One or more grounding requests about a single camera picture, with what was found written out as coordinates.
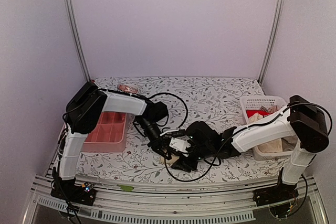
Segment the cream underwear navy trim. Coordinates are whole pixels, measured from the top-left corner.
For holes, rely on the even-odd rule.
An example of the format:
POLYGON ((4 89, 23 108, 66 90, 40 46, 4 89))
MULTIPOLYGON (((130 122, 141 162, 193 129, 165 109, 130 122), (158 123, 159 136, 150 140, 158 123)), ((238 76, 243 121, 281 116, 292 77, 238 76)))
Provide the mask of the cream underwear navy trim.
POLYGON ((158 154, 160 155, 159 163, 164 164, 164 162, 166 162, 169 167, 171 167, 176 161, 178 161, 180 159, 180 156, 182 155, 181 152, 176 151, 172 148, 164 148, 162 150, 158 150, 158 154))

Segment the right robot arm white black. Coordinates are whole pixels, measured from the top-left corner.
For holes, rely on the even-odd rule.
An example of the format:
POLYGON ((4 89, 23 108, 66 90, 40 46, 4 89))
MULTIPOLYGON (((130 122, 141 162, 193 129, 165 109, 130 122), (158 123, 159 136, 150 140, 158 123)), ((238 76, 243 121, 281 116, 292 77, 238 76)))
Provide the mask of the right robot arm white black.
POLYGON ((208 157, 226 159, 278 138, 296 137, 297 143, 290 161, 282 168, 280 183, 271 190, 276 201, 291 194, 301 174, 315 155, 329 145, 332 117, 324 107, 310 103, 299 95, 290 97, 289 104, 255 123, 231 127, 217 133, 204 121, 193 122, 187 129, 187 156, 180 156, 172 169, 190 172, 200 160, 208 157))

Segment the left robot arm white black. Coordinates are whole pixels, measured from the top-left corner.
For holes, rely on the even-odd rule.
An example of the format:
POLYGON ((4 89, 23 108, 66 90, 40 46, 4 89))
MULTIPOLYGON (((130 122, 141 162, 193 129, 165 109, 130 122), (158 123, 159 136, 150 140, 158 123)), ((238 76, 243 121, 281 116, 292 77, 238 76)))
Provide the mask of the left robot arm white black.
POLYGON ((56 164, 57 177, 62 181, 57 190, 67 200, 78 195, 78 188, 69 180, 76 176, 76 166, 82 146, 98 124, 102 112, 121 112, 135 116, 136 123, 149 139, 148 147, 165 156, 164 141, 157 122, 167 116, 167 106, 143 95, 99 88, 86 82, 66 106, 63 118, 68 131, 56 164))

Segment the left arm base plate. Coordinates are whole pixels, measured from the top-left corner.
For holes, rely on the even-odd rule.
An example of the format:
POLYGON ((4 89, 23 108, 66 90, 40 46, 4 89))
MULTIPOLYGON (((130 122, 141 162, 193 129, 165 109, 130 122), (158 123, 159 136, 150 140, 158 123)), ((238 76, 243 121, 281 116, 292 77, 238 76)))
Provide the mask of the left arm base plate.
POLYGON ((52 197, 86 206, 93 206, 96 194, 95 189, 86 190, 85 187, 75 185, 70 180, 61 181, 59 184, 54 183, 50 193, 52 197))

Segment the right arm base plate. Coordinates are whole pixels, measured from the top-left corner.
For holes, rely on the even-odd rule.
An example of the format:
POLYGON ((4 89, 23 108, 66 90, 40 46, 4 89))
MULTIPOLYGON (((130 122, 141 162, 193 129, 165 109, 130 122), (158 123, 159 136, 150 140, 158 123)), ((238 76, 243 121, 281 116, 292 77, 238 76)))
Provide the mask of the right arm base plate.
POLYGON ((275 204, 298 197, 296 185, 279 184, 276 186, 256 189, 253 191, 253 201, 257 206, 275 204))

